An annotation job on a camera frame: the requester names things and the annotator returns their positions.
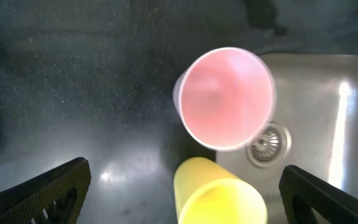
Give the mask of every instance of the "metal drain ring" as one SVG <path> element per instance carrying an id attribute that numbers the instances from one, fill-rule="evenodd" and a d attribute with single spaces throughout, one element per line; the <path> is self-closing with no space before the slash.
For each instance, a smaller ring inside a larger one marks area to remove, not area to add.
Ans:
<path id="1" fill-rule="evenodd" d="M 291 148 L 288 129 L 269 123 L 258 140 L 246 147 L 248 159 L 258 167 L 268 167 L 285 158 Z"/>

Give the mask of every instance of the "countertop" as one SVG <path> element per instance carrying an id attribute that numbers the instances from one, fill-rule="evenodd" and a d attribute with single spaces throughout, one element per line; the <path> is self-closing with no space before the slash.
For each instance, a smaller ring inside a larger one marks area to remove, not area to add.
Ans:
<path id="1" fill-rule="evenodd" d="M 175 223 L 175 169 L 215 153 L 172 88 L 224 46 L 358 54 L 358 1 L 0 0 L 0 191 L 81 156 L 78 223 Z"/>

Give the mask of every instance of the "pink cup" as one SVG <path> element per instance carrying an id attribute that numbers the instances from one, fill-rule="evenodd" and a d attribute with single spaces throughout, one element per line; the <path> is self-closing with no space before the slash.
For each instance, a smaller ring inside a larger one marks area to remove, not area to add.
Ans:
<path id="1" fill-rule="evenodd" d="M 258 56 L 224 47 L 202 55 L 178 78 L 173 102 L 200 144 L 232 151 L 254 141 L 270 121 L 274 80 Z"/>

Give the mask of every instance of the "stainless steel sink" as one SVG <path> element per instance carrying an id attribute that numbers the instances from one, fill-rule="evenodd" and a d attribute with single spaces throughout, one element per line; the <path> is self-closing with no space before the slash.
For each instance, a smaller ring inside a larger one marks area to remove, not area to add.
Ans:
<path id="1" fill-rule="evenodd" d="M 219 152 L 218 164 L 260 192 L 268 223 L 287 223 L 278 181 L 289 164 L 358 198 L 358 56 L 269 54 L 262 60 L 277 89 L 273 121 L 288 129 L 291 149 L 262 167 L 251 162 L 248 152 L 257 148 L 250 147 Z"/>

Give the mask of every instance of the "yellow cup rim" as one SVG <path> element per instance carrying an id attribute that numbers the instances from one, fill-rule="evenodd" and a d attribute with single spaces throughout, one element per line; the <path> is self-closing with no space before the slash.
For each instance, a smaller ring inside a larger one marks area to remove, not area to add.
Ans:
<path id="1" fill-rule="evenodd" d="M 259 192 L 250 184 L 240 180 L 240 179 L 233 179 L 233 178 L 223 178 L 223 179 L 217 179 L 217 180 L 213 180 L 210 183 L 200 187 L 199 189 L 197 189 L 190 197 L 189 199 L 185 202 L 184 206 L 182 207 L 182 209 L 180 210 L 180 214 L 179 214 L 179 219 L 178 219 L 178 224 L 183 224 L 183 219 L 185 218 L 185 214 L 187 213 L 187 211 L 189 210 L 189 208 L 194 204 L 194 202 L 201 196 L 203 195 L 205 192 L 213 189 L 214 187 L 217 187 L 219 185 L 224 185 L 224 184 L 229 184 L 230 182 L 235 183 L 235 184 L 239 184 L 239 185 L 244 185 L 247 187 L 251 187 L 252 189 L 254 189 L 258 194 Z M 264 206 L 264 213 L 265 213 L 265 221 L 264 223 L 267 223 L 267 208 L 266 205 Z"/>

